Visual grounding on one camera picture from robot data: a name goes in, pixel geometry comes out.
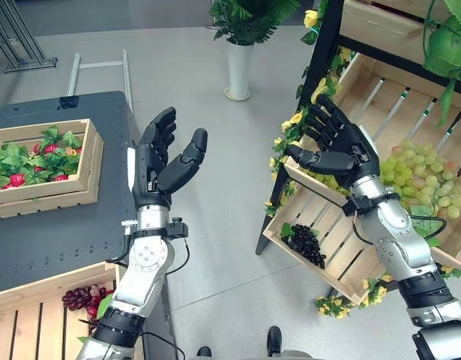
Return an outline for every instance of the black shoe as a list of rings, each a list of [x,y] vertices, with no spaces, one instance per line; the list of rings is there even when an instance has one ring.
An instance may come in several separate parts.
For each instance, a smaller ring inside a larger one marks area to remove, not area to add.
[[[273,354],[280,354],[282,350],[282,332],[276,326],[268,330],[267,335],[267,354],[271,358]]]
[[[197,356],[208,356],[209,358],[212,357],[212,350],[210,350],[210,347],[208,346],[202,346],[198,353]]]

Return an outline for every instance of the white flower pot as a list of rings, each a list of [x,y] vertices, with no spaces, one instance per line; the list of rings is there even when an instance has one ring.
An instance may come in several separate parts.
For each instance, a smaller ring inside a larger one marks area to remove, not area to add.
[[[250,97],[248,80],[254,47],[254,44],[242,46],[229,42],[229,87],[225,89],[225,96],[232,101],[245,101]]]

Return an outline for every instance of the dark gray table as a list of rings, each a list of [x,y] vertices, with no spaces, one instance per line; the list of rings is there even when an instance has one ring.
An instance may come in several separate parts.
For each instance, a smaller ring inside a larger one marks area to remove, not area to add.
[[[0,109],[0,128],[90,118],[104,142],[96,203],[0,219],[0,291],[121,253],[121,221],[135,218],[127,186],[127,147],[139,141],[139,130],[122,92],[78,98],[73,109],[59,109],[58,98]],[[169,337],[166,294],[149,318],[147,329]],[[173,349],[159,340],[151,339],[145,345],[153,359],[175,358]]]

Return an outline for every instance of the potted plant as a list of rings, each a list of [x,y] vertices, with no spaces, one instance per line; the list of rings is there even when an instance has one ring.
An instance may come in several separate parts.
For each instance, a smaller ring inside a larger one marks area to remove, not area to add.
[[[266,42],[299,7],[298,0],[214,1],[210,15],[215,18],[215,39],[227,35],[229,42],[228,99],[244,101],[250,97],[248,79],[255,44]]]

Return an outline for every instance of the robotic arm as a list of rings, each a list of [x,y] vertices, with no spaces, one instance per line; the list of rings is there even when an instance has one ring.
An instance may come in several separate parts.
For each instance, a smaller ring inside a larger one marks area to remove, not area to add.
[[[174,141],[175,109],[159,114],[145,129],[137,148],[127,150],[129,188],[136,206],[136,220],[122,222],[124,253],[128,269],[95,333],[87,339],[78,360],[131,360],[162,290],[165,273],[174,260],[170,240],[188,236],[180,218],[169,223],[171,195],[199,170],[207,149],[207,131],[195,131],[182,154],[167,165],[169,145]]]
[[[321,152],[289,146],[289,155],[305,169],[335,175],[351,191],[343,206],[361,222],[387,272],[399,284],[412,323],[421,360],[461,359],[461,304],[451,295],[430,254],[427,242],[412,227],[400,197],[379,180],[379,157],[363,128],[350,123],[327,97],[310,107],[307,135]]]

